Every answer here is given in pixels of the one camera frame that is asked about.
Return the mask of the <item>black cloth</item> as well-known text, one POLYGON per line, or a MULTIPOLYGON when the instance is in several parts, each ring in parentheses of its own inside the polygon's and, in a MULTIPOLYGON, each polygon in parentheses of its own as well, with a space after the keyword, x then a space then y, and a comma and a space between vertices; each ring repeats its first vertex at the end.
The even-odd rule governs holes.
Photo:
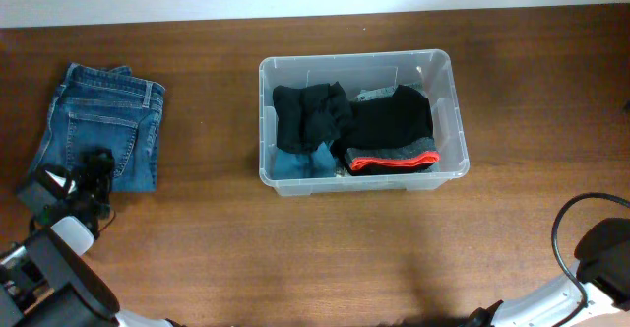
POLYGON ((278 117, 278 148, 292 154, 315 152, 322 143, 340 139, 354 122, 350 102, 339 82, 302 89, 277 86, 273 102, 278 117))

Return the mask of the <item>small teal blue cloth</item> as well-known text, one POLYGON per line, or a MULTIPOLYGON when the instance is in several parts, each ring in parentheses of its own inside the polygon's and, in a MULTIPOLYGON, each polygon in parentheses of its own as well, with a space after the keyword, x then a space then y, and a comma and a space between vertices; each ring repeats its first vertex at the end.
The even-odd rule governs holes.
POLYGON ((312 153, 294 154, 278 149, 272 179, 308 179, 335 177, 337 161, 327 143, 321 143, 312 153))

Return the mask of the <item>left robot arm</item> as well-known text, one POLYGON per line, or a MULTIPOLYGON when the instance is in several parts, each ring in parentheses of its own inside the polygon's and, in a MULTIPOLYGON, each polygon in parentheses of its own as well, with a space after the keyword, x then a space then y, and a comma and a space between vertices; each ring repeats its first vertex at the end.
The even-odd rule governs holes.
POLYGON ((111 215, 114 168, 111 151, 96 149, 72 170, 40 165, 18 187, 32 218, 28 237, 1 256, 2 325, 176 327, 122 309, 82 258, 111 215))

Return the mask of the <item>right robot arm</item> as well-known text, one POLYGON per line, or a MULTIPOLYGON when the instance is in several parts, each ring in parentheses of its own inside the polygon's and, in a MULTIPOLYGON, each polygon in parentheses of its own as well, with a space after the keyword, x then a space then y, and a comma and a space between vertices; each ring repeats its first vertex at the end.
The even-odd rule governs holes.
POLYGON ((574 326, 602 315, 629 310, 629 221, 608 218, 591 228, 578 243, 577 262, 569 271, 579 286, 562 274, 519 299, 479 308, 470 326, 574 326))

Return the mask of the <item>dark blue jeans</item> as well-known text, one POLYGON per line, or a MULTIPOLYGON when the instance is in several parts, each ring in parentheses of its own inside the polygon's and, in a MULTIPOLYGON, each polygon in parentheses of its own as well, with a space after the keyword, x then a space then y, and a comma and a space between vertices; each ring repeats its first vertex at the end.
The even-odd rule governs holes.
POLYGON ((105 149, 114 160, 114 192, 154 192, 166 89, 128 66, 69 65, 56 87, 29 171, 52 164, 73 170, 105 149))

